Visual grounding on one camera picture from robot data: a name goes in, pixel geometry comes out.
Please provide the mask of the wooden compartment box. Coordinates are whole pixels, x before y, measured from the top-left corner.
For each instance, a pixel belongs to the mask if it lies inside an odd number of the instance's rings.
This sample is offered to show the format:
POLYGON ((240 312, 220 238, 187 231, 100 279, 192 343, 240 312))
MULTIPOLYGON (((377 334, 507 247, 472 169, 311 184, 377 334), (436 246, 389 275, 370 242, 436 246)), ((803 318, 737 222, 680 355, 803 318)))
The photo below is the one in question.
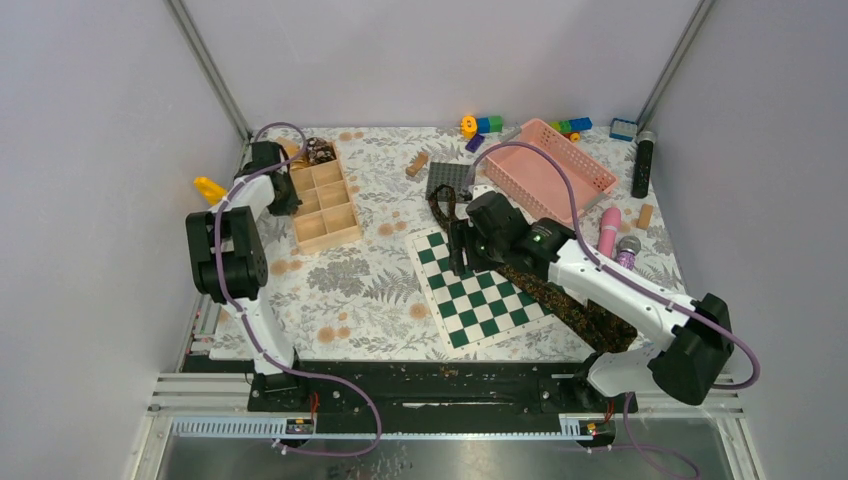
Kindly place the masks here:
POLYGON ((341 155, 334 146, 338 156, 335 161, 290 170, 302 202, 292 215, 295 241, 299 252, 305 255, 353 243, 364 236, 341 155))

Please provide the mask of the black key-patterned necktie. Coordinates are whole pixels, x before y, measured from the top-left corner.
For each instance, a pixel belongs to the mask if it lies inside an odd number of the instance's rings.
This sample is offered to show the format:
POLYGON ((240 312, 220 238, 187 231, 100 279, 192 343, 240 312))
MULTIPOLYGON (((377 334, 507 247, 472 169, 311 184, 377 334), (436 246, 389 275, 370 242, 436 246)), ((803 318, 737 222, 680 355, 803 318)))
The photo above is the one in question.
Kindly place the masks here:
MULTIPOLYGON (((427 201, 438 225, 447 233, 449 248, 449 223, 461 219, 456 214, 456 194, 452 187, 442 185, 427 201)), ((636 339, 634 327, 592 301, 581 304, 563 288, 547 281, 547 268, 542 262, 551 260, 553 248, 575 235, 570 228, 554 220, 544 218, 540 223, 541 228, 530 224, 529 231, 513 245, 507 263, 493 271, 546 307, 594 350, 600 353, 625 351, 636 339)))

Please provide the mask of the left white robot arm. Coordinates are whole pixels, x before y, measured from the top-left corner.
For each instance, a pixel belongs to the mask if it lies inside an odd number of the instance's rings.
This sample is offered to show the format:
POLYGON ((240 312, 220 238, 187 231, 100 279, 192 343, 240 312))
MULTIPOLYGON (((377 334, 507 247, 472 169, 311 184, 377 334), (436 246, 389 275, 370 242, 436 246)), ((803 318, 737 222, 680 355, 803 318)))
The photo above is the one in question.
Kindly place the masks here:
POLYGON ((311 387, 289 373, 296 352, 277 325, 266 292, 270 267, 257 220, 264 212, 292 216, 301 201, 289 173, 290 156, 281 145, 259 141, 250 152, 233 188, 215 205, 185 219, 192 278, 199 293, 239 322, 251 345, 255 372, 283 374, 272 386, 272 398, 285 410, 296 411, 309 401, 311 387))

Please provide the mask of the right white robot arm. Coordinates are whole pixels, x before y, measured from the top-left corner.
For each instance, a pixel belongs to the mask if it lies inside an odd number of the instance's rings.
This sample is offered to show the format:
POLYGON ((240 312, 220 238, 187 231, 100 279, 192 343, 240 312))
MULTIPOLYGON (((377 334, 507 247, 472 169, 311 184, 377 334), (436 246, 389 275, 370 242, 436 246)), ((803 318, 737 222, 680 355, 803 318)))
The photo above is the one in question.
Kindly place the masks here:
POLYGON ((583 378, 573 386, 579 407, 597 412, 614 396, 645 385, 687 405, 703 403, 734 351, 723 299, 671 295, 600 257, 572 228, 551 218, 528 223, 501 193, 483 193, 466 212, 465 219, 447 220, 455 273, 511 267, 534 281, 581 294, 651 339, 649 347, 586 360, 583 378))

